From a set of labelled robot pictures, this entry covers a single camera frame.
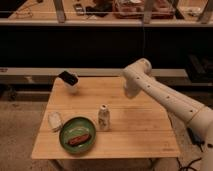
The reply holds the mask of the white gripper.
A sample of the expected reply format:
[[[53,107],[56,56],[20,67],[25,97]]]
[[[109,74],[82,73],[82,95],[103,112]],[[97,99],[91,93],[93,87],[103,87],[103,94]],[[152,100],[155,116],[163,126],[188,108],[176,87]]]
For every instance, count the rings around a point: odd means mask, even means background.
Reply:
[[[140,87],[132,81],[126,81],[124,84],[124,93],[129,99],[136,97],[140,91]]]

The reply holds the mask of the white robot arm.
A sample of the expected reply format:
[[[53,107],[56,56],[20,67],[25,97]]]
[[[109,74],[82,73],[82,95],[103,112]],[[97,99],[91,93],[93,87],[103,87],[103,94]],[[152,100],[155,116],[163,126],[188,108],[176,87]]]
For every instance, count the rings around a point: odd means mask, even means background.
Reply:
[[[146,58],[126,66],[122,71],[125,95],[134,98],[143,90],[191,128],[205,142],[200,171],[213,171],[213,109],[156,81],[151,70]]]

